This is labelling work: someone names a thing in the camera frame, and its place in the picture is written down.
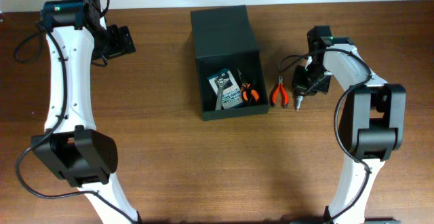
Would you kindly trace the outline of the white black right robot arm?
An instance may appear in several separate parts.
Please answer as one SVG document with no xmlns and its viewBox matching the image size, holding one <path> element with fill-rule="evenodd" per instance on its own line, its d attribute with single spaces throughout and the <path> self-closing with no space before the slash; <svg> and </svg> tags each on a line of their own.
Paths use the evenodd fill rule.
<svg viewBox="0 0 434 224">
<path fill-rule="evenodd" d="M 307 33 L 309 52 L 294 71 L 294 106 L 306 96 L 328 93 L 331 78 L 344 90 L 334 111 L 334 133 L 344 153 L 336 193 L 322 223 L 365 223 L 374 181 L 393 151 L 401 147 L 406 90 L 390 84 L 363 61 L 349 37 L 335 37 L 329 26 Z"/>
</svg>

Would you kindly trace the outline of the silver adjustable wrench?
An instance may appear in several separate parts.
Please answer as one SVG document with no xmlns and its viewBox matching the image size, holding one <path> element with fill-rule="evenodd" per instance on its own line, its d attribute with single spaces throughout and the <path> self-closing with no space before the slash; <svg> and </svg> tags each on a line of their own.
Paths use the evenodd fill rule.
<svg viewBox="0 0 434 224">
<path fill-rule="evenodd" d="M 223 91 L 226 83 L 229 81 L 229 78 L 225 77 L 224 75 L 218 77 L 216 79 L 216 85 L 217 85 L 217 100 L 216 100 L 216 107 L 215 110 L 219 111 L 222 109 L 222 97 L 223 97 Z"/>
</svg>

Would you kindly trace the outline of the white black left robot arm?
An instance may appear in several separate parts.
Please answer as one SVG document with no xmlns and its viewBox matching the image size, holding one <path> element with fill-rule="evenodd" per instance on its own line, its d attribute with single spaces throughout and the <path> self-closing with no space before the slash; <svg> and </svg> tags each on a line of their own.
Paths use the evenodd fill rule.
<svg viewBox="0 0 434 224">
<path fill-rule="evenodd" d="M 116 175 L 115 141 L 97 131 L 92 113 L 93 61 L 135 52 L 126 26 L 106 25 L 100 0 L 48 1 L 40 27 L 50 49 L 50 108 L 31 151 L 60 180 L 85 195 L 103 223 L 140 223 Z"/>
</svg>

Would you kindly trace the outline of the orange black long nose pliers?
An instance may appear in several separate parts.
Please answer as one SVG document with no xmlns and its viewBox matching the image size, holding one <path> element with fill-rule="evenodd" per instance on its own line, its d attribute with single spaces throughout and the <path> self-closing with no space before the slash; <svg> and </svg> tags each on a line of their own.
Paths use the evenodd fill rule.
<svg viewBox="0 0 434 224">
<path fill-rule="evenodd" d="M 260 99 L 258 92 L 253 89 L 251 83 L 248 83 L 248 81 L 243 76 L 243 73 L 239 69 L 237 71 L 241 82 L 241 99 L 244 105 L 248 106 L 258 104 Z"/>
</svg>

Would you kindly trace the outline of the yellow black stubby screwdriver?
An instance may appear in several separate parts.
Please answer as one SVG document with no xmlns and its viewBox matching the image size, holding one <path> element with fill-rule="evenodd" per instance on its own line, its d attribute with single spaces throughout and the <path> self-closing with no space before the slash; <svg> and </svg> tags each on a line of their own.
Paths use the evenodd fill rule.
<svg viewBox="0 0 434 224">
<path fill-rule="evenodd" d="M 302 94 L 296 95 L 295 103 L 294 103 L 294 108 L 296 111 L 300 110 L 303 100 L 304 100 L 304 96 Z"/>
</svg>

